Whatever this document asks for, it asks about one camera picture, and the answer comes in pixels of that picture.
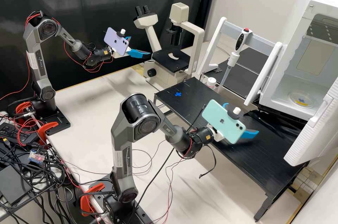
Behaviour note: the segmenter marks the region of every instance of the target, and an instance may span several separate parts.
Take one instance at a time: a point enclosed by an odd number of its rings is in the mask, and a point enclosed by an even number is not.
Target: black backdrop
[[[158,15],[155,31],[163,47],[169,45],[165,29],[170,26],[169,12],[172,3],[183,2],[190,7],[189,21],[204,27],[211,0],[1,0],[0,13],[0,97],[21,89],[28,77],[25,43],[22,39],[24,21],[33,10],[42,10],[55,17],[76,39],[94,42],[103,47],[104,31],[126,29],[132,36],[130,47],[151,51],[145,31],[133,24],[136,5],[149,5]],[[192,37],[184,34],[182,46],[191,45]],[[60,38],[42,44],[49,79],[56,90],[111,73],[142,62],[129,56],[118,62],[104,65],[99,73],[91,74],[72,62],[63,51]],[[0,101],[0,110],[9,102],[32,95],[29,85],[24,91]]]

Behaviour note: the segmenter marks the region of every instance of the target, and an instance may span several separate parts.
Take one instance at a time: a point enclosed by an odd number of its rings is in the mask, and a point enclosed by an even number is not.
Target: robotic arm
[[[120,105],[120,112],[111,128],[114,167],[111,174],[115,200],[129,203],[138,191],[132,176],[132,142],[160,129],[165,139],[185,158],[193,158],[203,145],[214,140],[208,127],[186,132],[173,125],[160,109],[143,94],[133,94]]]
[[[39,101],[48,102],[48,109],[55,111],[55,90],[53,89],[46,72],[43,53],[40,44],[53,36],[61,37],[71,48],[72,52],[81,60],[84,66],[93,67],[99,62],[112,57],[112,49],[89,50],[80,40],[74,39],[53,17],[42,11],[33,12],[27,19],[23,39],[27,46],[27,56],[33,74],[32,88]]]

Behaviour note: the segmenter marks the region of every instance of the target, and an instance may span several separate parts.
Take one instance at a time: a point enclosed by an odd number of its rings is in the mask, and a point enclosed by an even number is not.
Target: label sticker
[[[122,158],[122,151],[115,151],[115,159],[114,159],[114,166],[117,168],[123,167],[123,158]]]
[[[31,68],[33,70],[38,69],[38,62],[36,61],[35,54],[34,53],[29,53],[28,51],[26,51],[26,53],[27,53],[29,65],[31,66]]]

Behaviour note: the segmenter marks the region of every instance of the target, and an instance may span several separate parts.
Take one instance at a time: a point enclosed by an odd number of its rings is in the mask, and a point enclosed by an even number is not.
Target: red cable
[[[170,204],[169,204],[169,193],[170,193],[170,189],[171,189],[171,191],[173,190],[172,187],[171,187],[171,184],[172,184],[172,182],[173,182],[173,177],[174,177],[173,168],[175,168],[175,167],[183,160],[183,158],[190,152],[190,149],[191,149],[192,144],[193,144],[193,141],[192,141],[192,139],[190,138],[190,146],[189,146],[189,149],[188,149],[187,152],[181,157],[181,159],[179,160],[179,162],[176,163],[176,164],[171,168],[171,180],[169,179],[169,182],[170,182],[170,183],[169,183],[169,189],[168,189],[168,207],[167,207],[167,211],[166,211],[166,212],[164,213],[164,215],[162,215],[161,217],[159,217],[159,218],[157,218],[157,219],[154,219],[154,220],[148,222],[147,224],[150,224],[150,223],[155,222],[155,221],[159,221],[159,220],[162,219],[164,216],[166,216],[166,218],[165,218],[165,220],[164,220],[164,222],[163,222],[162,224],[165,224],[165,223],[166,223],[166,221],[167,221],[167,219],[168,219],[168,216],[169,216],[169,208],[170,208]]]
[[[30,77],[30,66],[29,66],[29,64],[28,64],[28,56],[27,56],[27,67],[28,67],[28,79],[27,79],[27,82],[26,82],[26,84],[24,85],[24,87],[23,87],[21,90],[19,90],[19,91],[11,92],[11,93],[9,93],[9,94],[7,94],[7,95],[1,97],[1,98],[0,98],[0,101],[1,101],[2,99],[4,99],[5,97],[11,95],[11,94],[20,93],[22,90],[25,89],[25,87],[27,86],[27,84],[28,84],[28,82],[29,82],[29,77]]]
[[[18,133],[17,133],[17,141],[18,141],[18,144],[19,144],[20,146],[22,146],[22,147],[26,146],[26,144],[23,144],[23,143],[20,141],[20,132],[24,132],[23,129],[24,129],[24,128],[28,128],[28,127],[29,127],[29,130],[28,130],[28,131],[25,131],[24,133],[34,133],[34,132],[37,132],[37,130],[31,131],[32,126],[29,126],[29,125],[27,126],[27,124],[30,123],[30,122],[35,122],[35,123],[39,122],[39,123],[43,124],[43,122],[40,121],[40,120],[37,120],[37,119],[34,119],[34,118],[29,118],[29,119],[27,119],[27,120],[23,123],[23,125],[21,126],[21,128],[18,128],[18,127],[16,126],[16,124],[19,124],[19,123],[16,123],[16,122],[15,122],[15,119],[14,119],[14,126],[15,126],[15,128],[18,130]]]
[[[171,181],[170,181],[169,189],[168,189],[168,209],[167,209],[167,216],[166,216],[164,222],[162,222],[162,224],[165,224],[165,223],[166,223],[166,221],[167,221],[167,219],[168,219],[168,216],[169,216],[169,208],[170,208],[170,206],[169,206],[169,192],[170,192],[170,189],[172,189],[171,184],[172,184],[173,179],[174,179],[173,168],[175,168],[175,167],[183,160],[183,158],[190,152],[190,149],[191,149],[191,146],[192,146],[192,145],[193,145],[193,140],[190,138],[190,146],[189,146],[189,149],[188,149],[187,152],[181,157],[180,161],[179,161],[177,164],[175,164],[175,165],[171,168]]]
[[[102,67],[103,64],[109,64],[109,63],[113,62],[113,56],[112,56],[112,60],[111,60],[111,61],[109,61],[109,62],[104,62],[104,61],[102,61],[102,63],[100,63],[100,64],[97,65],[96,67],[94,67],[94,68],[92,68],[92,69],[87,69],[87,68],[85,68],[84,66],[85,66],[85,63],[87,62],[87,60],[89,59],[89,57],[92,55],[92,52],[90,52],[89,56],[86,58],[86,60],[83,62],[83,64],[81,64],[81,63],[77,62],[75,59],[73,59],[73,58],[71,57],[71,55],[68,53],[68,51],[67,51],[67,49],[66,49],[66,42],[63,42],[63,49],[64,49],[65,53],[67,54],[67,56],[68,56],[71,60],[73,60],[76,64],[80,65],[82,68],[84,68],[84,69],[85,69],[87,72],[89,72],[89,73],[97,73],[97,72],[99,72],[99,71],[101,70],[101,67]]]
[[[61,26],[61,24],[60,24],[54,17],[52,17],[52,19],[53,19],[58,25]]]
[[[34,14],[34,15],[31,15],[31,16],[27,17],[27,18],[26,18],[26,22],[25,22],[25,27],[27,27],[27,24],[28,24],[28,22],[29,22],[31,19],[33,19],[34,17],[37,17],[37,16],[39,16],[39,15],[40,15],[40,13],[37,13],[37,14]]]

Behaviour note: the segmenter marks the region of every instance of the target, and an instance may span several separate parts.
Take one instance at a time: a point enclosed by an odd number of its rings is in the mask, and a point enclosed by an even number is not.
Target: red clamp
[[[38,129],[37,132],[38,132],[38,135],[40,136],[40,141],[39,141],[40,145],[44,145],[46,143],[46,140],[47,140],[46,131],[58,125],[59,125],[58,122],[50,122],[50,123],[44,124]]]
[[[101,182],[101,183],[98,183],[97,185],[93,186],[89,190],[87,190],[85,193],[98,192],[98,191],[104,189],[104,187],[105,187],[105,185]],[[90,195],[84,195],[80,199],[80,208],[84,212],[93,212],[92,207],[90,206],[89,198],[90,198]]]
[[[15,113],[21,113],[25,108],[28,108],[31,106],[31,102],[27,101],[27,102],[23,102],[20,103],[16,108],[15,108]],[[18,119],[19,124],[24,124],[25,120],[22,118]]]

